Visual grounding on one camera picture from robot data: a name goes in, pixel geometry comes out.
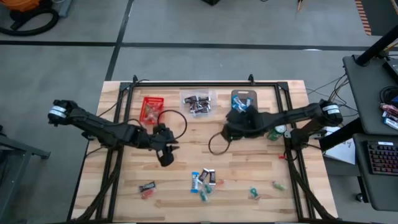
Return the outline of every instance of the clear plastic bag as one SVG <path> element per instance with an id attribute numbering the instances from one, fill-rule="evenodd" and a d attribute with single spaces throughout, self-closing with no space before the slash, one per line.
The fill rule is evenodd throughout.
<path id="1" fill-rule="evenodd" d="M 214 90 L 182 90 L 180 92 L 181 110 L 194 117 L 208 116 L 217 107 L 217 94 Z"/>

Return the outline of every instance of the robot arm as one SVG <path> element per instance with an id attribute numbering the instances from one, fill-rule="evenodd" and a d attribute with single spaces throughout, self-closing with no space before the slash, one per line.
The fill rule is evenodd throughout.
<path id="1" fill-rule="evenodd" d="M 294 149 L 303 146 L 302 143 L 307 143 L 309 136 L 325 126 L 337 126 L 343 121 L 338 105 L 324 100 L 276 114 L 259 113 L 257 109 L 250 106 L 246 112 L 242 113 L 231 110 L 226 117 L 227 123 L 224 125 L 221 135 L 228 142 L 243 137 L 257 138 L 263 136 L 275 126 L 310 119 L 311 121 L 303 128 L 294 129 L 290 132 Z"/>
<path id="2" fill-rule="evenodd" d="M 162 166 L 168 166 L 174 161 L 171 153 L 178 143 L 173 132 L 164 124 L 154 127 L 153 134 L 148 134 L 142 126 L 127 123 L 112 123 L 80 108 L 74 101 L 55 100 L 49 114 L 49 123 L 54 126 L 74 125 L 83 130 L 83 136 L 95 136 L 102 146 L 131 146 L 138 149 L 155 150 Z"/>

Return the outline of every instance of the orange vacuum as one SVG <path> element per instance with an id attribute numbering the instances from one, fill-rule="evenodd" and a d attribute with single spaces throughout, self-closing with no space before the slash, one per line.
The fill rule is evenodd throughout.
<path id="1" fill-rule="evenodd" d="M 41 34 L 52 29 L 59 20 L 58 12 L 52 9 L 53 2 L 51 0 L 0 0 L 0 3 L 10 9 L 10 17 L 14 23 L 10 26 L 11 29 L 0 27 L 0 33 L 13 36 L 31 36 Z M 33 17 L 49 13 L 52 18 L 46 25 L 32 29 L 19 31 L 26 22 Z"/>

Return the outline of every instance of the black keyboard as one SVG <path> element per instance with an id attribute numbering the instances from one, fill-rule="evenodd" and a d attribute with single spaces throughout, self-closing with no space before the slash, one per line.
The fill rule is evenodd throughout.
<path id="1" fill-rule="evenodd" d="M 398 176 L 398 144 L 393 142 L 366 142 L 371 174 Z"/>

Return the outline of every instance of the gray floor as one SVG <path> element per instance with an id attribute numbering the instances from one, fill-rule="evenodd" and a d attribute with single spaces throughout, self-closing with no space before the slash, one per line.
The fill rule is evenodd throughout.
<path id="1" fill-rule="evenodd" d="M 128 0 L 75 0 L 70 17 L 35 37 L 0 40 L 115 42 Z M 368 46 L 378 37 L 364 33 L 354 0 L 221 0 L 210 7 L 199 0 L 135 0 L 124 42 Z M 40 16 L 29 26 L 43 23 Z M 10 24 L 0 7 L 0 26 Z M 113 47 L 0 45 L 0 124 L 9 137 L 51 151 L 34 159 L 25 175 L 10 221 L 62 222 L 66 219 L 87 141 L 74 127 L 47 124 L 56 98 L 75 100 L 95 112 Z M 350 51 L 244 50 L 122 47 L 112 80 L 133 75 L 151 80 L 305 80 L 315 89 L 344 74 Z M 333 85 L 309 95 L 328 97 Z M 355 108 L 349 86 L 340 92 Z M 355 114 L 343 109 L 344 115 Z M 345 119 L 345 123 L 355 116 Z M 355 177 L 326 161 L 339 217 L 359 222 L 393 223 L 398 213 L 377 212 L 353 200 Z"/>

